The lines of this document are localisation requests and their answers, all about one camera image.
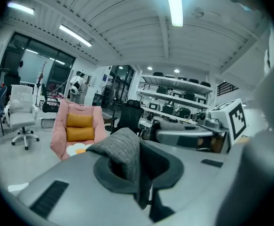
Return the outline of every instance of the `white shelf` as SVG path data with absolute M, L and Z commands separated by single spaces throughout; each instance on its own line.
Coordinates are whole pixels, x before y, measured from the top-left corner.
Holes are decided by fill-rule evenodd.
M 149 109 L 149 108 L 144 107 L 144 106 L 141 106 L 141 108 L 144 111 L 149 111 L 149 112 L 152 112 L 152 113 L 155 113 L 155 114 L 167 116 L 167 117 L 169 117 L 171 119 L 174 119 L 174 120 L 183 121 L 183 122 L 189 122 L 191 124 L 196 124 L 196 122 L 194 122 L 193 120 L 188 120 L 188 119 L 180 118 L 180 117 L 175 116 L 175 115 L 170 115 L 170 114 L 166 114 L 166 113 L 163 113 L 163 112 L 160 112 L 160 111 L 155 111 L 155 110 Z
M 158 85 L 172 89 L 179 89 L 183 91 L 191 91 L 198 95 L 206 95 L 213 91 L 213 89 L 211 89 L 210 87 L 188 81 L 146 74 L 143 74 L 142 77 L 147 84 Z
M 166 100 L 166 101 L 172 101 L 174 103 L 178 103 L 180 105 L 187 105 L 193 108 L 197 108 L 197 109 L 209 109 L 210 107 L 192 100 L 186 100 L 183 98 L 179 98 L 179 97 L 174 97 L 174 96 L 169 96 L 169 95 L 164 95 L 161 93 L 156 93 L 154 91 L 145 89 L 137 89 L 137 92 L 140 92 L 146 96 L 152 96 L 154 98 L 158 98 L 158 99 L 162 99 L 162 100 Z

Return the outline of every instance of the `ceiling light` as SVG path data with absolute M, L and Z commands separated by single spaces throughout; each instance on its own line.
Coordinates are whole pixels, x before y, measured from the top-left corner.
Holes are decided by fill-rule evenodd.
M 64 25 L 60 26 L 60 29 L 63 30 L 64 32 L 70 34 L 71 36 L 73 36 L 74 38 L 76 38 L 77 40 L 79 40 L 80 42 L 84 43 L 85 45 L 87 45 L 88 47 L 91 47 L 92 44 L 90 44 L 88 41 L 86 41 L 85 39 L 83 39 L 82 37 L 80 37 L 78 34 L 76 34 L 75 32 L 71 31 L 70 29 L 66 28 Z
M 60 63 L 61 65 L 64 65 L 65 63 L 59 60 L 55 60 L 56 62 Z
M 15 9 L 24 11 L 26 13 L 32 14 L 32 15 L 33 15 L 33 12 L 34 12 L 33 9 L 31 9 L 31 8 L 27 8 L 27 7 L 24 7 L 24 6 L 20 5 L 20 4 L 16 4 L 16 3 L 13 3 L 13 2 L 9 2 L 7 4 L 7 6 L 9 8 L 15 8 Z
M 183 26 L 183 5 L 182 0 L 168 0 L 171 21 L 173 26 Z
M 32 50 L 30 50 L 30 49 L 26 49 L 26 51 L 28 51 L 28 52 L 32 52 L 32 53 L 34 53 L 34 54 L 39 54 L 38 52 L 36 52 L 36 51 L 32 51 Z

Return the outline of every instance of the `fan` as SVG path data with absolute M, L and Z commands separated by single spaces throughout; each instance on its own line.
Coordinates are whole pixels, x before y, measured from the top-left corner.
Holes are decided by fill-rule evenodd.
M 107 131 L 113 131 L 114 129 L 114 124 L 115 124 L 115 120 L 117 119 L 117 117 L 115 117 L 115 112 L 119 112 L 121 111 L 121 107 L 123 103 L 126 103 L 127 101 L 127 92 L 125 90 L 123 90 L 122 94 L 116 93 L 116 95 L 114 96 L 114 98 L 110 101 L 110 104 L 108 105 L 108 108 L 113 111 L 113 116 L 111 118 L 111 125 L 110 126 L 105 126 L 105 129 Z
M 102 108 L 107 108 L 110 105 L 110 102 L 112 101 L 114 97 L 114 94 L 115 94 L 115 91 L 111 86 L 106 85 L 102 88 L 102 95 L 103 95 L 103 100 L 101 103 Z

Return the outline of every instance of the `orange cushion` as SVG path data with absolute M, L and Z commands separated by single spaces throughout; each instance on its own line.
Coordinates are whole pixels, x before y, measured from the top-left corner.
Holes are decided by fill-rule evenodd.
M 68 114 L 67 117 L 67 127 L 76 127 L 76 128 L 83 128 L 83 127 L 93 127 L 93 116 L 92 115 L 75 115 L 75 114 Z
M 85 127 L 85 128 L 75 128 L 75 127 L 66 127 L 67 131 L 67 141 L 87 141 L 94 140 L 94 128 Z

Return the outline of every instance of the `white shirt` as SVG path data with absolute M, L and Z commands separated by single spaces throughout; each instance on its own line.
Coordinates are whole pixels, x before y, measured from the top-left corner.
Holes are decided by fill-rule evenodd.
M 81 78 L 80 76 L 75 75 L 75 76 L 73 76 L 72 79 L 70 80 L 70 83 L 71 83 L 72 85 L 74 85 L 76 82 L 78 82 L 78 83 L 79 83 L 79 86 L 81 86 L 81 84 L 82 84 L 82 83 L 85 83 L 86 81 L 85 81 L 83 78 Z

